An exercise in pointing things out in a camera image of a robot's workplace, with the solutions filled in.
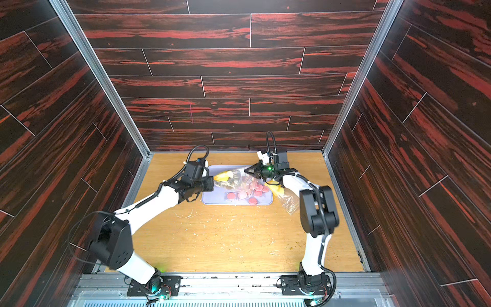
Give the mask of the ziploc bag with yellow cookies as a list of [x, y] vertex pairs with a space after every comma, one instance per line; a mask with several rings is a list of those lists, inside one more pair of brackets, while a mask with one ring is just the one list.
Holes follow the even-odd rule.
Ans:
[[246, 167], [227, 170], [214, 176], [214, 185], [230, 191], [252, 193], [260, 180], [245, 172]]

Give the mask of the ziploc bag with pink cookies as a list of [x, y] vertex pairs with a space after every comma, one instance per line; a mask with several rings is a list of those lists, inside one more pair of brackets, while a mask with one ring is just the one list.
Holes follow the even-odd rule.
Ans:
[[274, 197], [280, 201], [289, 215], [292, 215], [299, 208], [299, 197], [290, 189], [284, 188], [274, 180], [266, 182], [265, 185], [271, 190]]

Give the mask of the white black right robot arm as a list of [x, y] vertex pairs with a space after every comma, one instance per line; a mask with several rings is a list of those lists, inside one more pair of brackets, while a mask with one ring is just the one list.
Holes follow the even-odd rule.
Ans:
[[300, 223], [306, 233], [306, 250], [300, 274], [306, 277], [329, 272], [325, 268], [327, 245], [340, 218], [330, 186], [314, 184], [290, 167], [286, 152], [258, 152], [259, 161], [245, 172], [257, 179], [276, 181], [299, 197]]

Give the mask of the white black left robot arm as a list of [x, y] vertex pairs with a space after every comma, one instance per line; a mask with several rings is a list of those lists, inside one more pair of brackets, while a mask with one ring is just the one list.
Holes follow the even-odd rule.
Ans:
[[132, 236], [162, 212], [212, 191], [214, 178], [209, 175], [204, 157], [187, 162], [176, 179], [161, 182], [155, 193], [114, 213], [98, 213], [88, 246], [90, 255], [114, 271], [155, 293], [161, 287], [161, 272], [135, 251]]

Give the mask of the pink wrapped cookie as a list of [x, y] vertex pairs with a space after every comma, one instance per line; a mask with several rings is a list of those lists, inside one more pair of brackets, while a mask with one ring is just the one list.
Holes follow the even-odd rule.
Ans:
[[250, 205], [257, 205], [258, 204], [258, 200], [256, 198], [251, 197], [251, 198], [248, 199], [248, 203]]
[[227, 193], [226, 194], [226, 200], [229, 202], [237, 200], [237, 193]]
[[237, 193], [237, 198], [238, 198], [239, 200], [246, 200], [248, 197], [249, 197], [249, 196], [248, 196], [248, 193], [247, 193], [247, 192], [245, 192], [245, 191], [239, 191], [239, 192]]

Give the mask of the lavender plastic tray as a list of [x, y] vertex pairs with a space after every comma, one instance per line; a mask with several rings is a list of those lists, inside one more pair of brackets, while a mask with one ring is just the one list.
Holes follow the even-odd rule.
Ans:
[[262, 179], [245, 173], [246, 168], [248, 166], [210, 166], [214, 189], [203, 193], [202, 202], [206, 205], [270, 205], [271, 190]]

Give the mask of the aluminium corner profile right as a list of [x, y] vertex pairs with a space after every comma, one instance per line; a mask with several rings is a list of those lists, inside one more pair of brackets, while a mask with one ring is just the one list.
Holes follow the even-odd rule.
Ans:
[[336, 138], [338, 134], [341, 132], [342, 126], [347, 120], [347, 117], [350, 113], [350, 110], [352, 109], [354, 102], [356, 100], [356, 97], [361, 90], [361, 87], [364, 83], [364, 80], [366, 79], [374, 61], [375, 58], [377, 57], [382, 44], [384, 43], [387, 34], [389, 33], [391, 26], [393, 25], [396, 16], [404, 3], [404, 0], [391, 0], [389, 1], [388, 5], [386, 6], [386, 9], [384, 10], [381, 20], [377, 26], [377, 29], [374, 33], [374, 36], [368, 45], [368, 48], [366, 50], [366, 54], [364, 55], [364, 58], [361, 62], [360, 67], [358, 68], [358, 71], [354, 77], [354, 80], [352, 82], [352, 85], [345, 97], [345, 101], [343, 103], [343, 106], [341, 108], [340, 114], [338, 116], [338, 119], [336, 120], [331, 134], [327, 140], [327, 143], [325, 147], [323, 148], [323, 157], [326, 162], [329, 161], [328, 155], [334, 146], [334, 142], [336, 141]]

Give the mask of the aluminium corner profile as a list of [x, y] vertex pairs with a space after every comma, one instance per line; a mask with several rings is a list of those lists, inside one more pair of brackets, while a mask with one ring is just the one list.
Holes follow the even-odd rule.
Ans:
[[117, 115], [120, 117], [123, 125], [128, 130], [141, 155], [144, 159], [147, 159], [150, 155], [150, 149], [147, 143], [143, 139], [120, 95], [116, 91], [115, 86], [103, 68], [101, 61], [98, 59], [96, 52], [84, 34], [84, 31], [71, 10], [68, 2], [62, 0], [49, 0], [49, 3], [69, 33], [71, 39], [74, 41], [81, 56], [84, 58], [85, 62], [95, 76], [95, 79], [100, 84], [111, 105], [114, 107]]
[[364, 55], [364, 58], [361, 62], [360, 67], [358, 68], [358, 71], [354, 77], [354, 80], [352, 82], [352, 85], [345, 97], [345, 101], [343, 103], [343, 106], [341, 108], [340, 114], [338, 116], [338, 119], [336, 120], [331, 134], [327, 140], [327, 143], [325, 147], [323, 148], [323, 157], [326, 162], [329, 161], [328, 155], [334, 146], [334, 142], [336, 141], [336, 138], [338, 134], [341, 132], [342, 126], [347, 120], [347, 117], [350, 113], [350, 110], [352, 109], [354, 102], [356, 100], [356, 97], [361, 90], [361, 87], [364, 83], [364, 80], [366, 79], [374, 61], [375, 58], [377, 57], [382, 44], [384, 43], [387, 34], [389, 33], [391, 26], [393, 25], [396, 16], [404, 3], [404, 0], [391, 0], [389, 1], [388, 5], [386, 6], [386, 9], [384, 10], [381, 20], [377, 26], [377, 29], [374, 33], [374, 36], [368, 45], [368, 48], [366, 50], [366, 54]]

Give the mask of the aluminium corner profile left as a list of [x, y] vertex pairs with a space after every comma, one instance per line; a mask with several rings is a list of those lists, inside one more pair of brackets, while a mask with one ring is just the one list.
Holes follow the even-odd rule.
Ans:
[[114, 107], [117, 115], [120, 117], [123, 125], [128, 130], [141, 155], [144, 159], [147, 159], [150, 155], [150, 149], [147, 143], [143, 139], [120, 95], [116, 91], [115, 86], [103, 68], [101, 61], [98, 59], [96, 52], [84, 34], [84, 31], [71, 10], [68, 2], [62, 0], [49, 0], [49, 3], [69, 33], [71, 39], [74, 41], [81, 56], [84, 58], [85, 62], [95, 76], [95, 79], [100, 84], [111, 105]]

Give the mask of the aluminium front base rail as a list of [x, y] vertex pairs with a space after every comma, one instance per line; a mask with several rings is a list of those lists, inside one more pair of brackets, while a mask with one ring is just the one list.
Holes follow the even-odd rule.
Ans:
[[158, 295], [121, 274], [83, 275], [69, 306], [394, 306], [378, 273], [339, 272], [329, 287], [303, 293], [292, 272], [165, 273]]

